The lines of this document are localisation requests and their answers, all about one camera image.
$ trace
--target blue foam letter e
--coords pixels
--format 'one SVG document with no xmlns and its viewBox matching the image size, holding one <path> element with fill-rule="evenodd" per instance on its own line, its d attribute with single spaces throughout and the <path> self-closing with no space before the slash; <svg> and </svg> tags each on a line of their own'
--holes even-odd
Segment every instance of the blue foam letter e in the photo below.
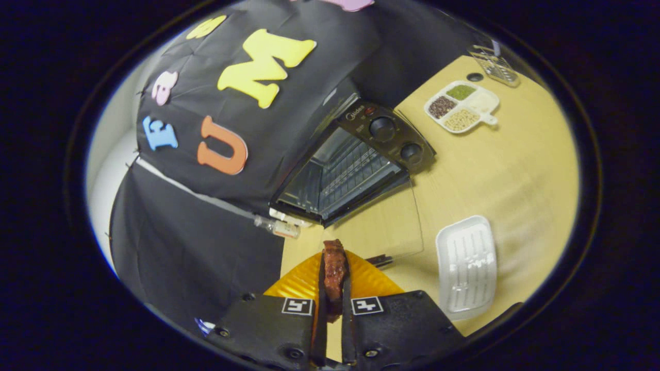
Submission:
<svg viewBox="0 0 660 371">
<path fill-rule="evenodd" d="M 179 146 L 176 135 L 174 135 L 174 128 L 169 123 L 163 124 L 163 121 L 160 120 L 151 122 L 151 117 L 147 116 L 142 121 L 142 126 L 145 128 L 145 135 L 152 151 L 155 151 L 156 147 L 166 145 L 173 148 Z"/>
</svg>

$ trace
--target white divided tray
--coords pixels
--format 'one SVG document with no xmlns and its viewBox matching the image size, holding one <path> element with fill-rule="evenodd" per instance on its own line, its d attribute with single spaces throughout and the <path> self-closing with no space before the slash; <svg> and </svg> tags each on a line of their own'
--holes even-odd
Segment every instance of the white divided tray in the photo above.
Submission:
<svg viewBox="0 0 660 371">
<path fill-rule="evenodd" d="M 467 86 L 474 89 L 474 91 L 462 100 L 450 96 L 448 93 L 451 93 L 451 90 L 459 85 Z M 447 104 L 453 104 L 455 106 L 436 118 L 431 113 L 431 105 L 440 97 L 444 97 L 451 102 Z M 499 105 L 500 99 L 490 90 L 486 90 L 473 83 L 468 83 L 467 81 L 454 81 L 431 97 L 424 105 L 424 111 L 447 131 L 458 134 L 472 129 L 480 122 L 485 122 L 488 125 L 497 125 L 497 118 L 491 116 L 490 113 Z"/>
<path fill-rule="evenodd" d="M 484 313 L 497 284 L 495 243 L 488 220 L 475 215 L 440 230 L 440 309 L 452 321 Z"/>
</svg>

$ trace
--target green beans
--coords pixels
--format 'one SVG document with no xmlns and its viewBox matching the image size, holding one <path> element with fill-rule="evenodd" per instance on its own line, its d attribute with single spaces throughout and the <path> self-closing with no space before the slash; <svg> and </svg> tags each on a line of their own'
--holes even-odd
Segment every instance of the green beans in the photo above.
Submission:
<svg viewBox="0 0 660 371">
<path fill-rule="evenodd" d="M 447 92 L 447 95 L 458 100 L 466 99 L 475 92 L 475 88 L 467 85 L 457 85 Z"/>
</svg>

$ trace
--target oven control knob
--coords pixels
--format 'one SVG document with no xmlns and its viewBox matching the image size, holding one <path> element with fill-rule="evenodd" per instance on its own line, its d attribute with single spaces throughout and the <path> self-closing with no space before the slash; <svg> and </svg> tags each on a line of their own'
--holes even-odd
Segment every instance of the oven control knob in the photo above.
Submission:
<svg viewBox="0 0 660 371">
<path fill-rule="evenodd" d="M 422 160 L 422 147 L 414 143 L 403 146 L 401 149 L 401 158 L 405 162 L 418 164 Z"/>
<path fill-rule="evenodd" d="M 387 142 L 394 138 L 397 128 L 391 118 L 379 117 L 374 119 L 369 126 L 369 132 L 379 142 Z"/>
</svg>

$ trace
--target meat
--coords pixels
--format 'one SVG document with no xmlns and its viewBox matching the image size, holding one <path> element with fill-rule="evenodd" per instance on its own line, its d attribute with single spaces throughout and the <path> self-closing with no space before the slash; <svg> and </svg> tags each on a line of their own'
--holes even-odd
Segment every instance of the meat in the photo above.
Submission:
<svg viewBox="0 0 660 371">
<path fill-rule="evenodd" d="M 346 255 L 339 240 L 323 241 L 325 260 L 325 295 L 328 308 L 328 322 L 336 321 L 342 313 L 342 286 L 346 276 Z"/>
</svg>

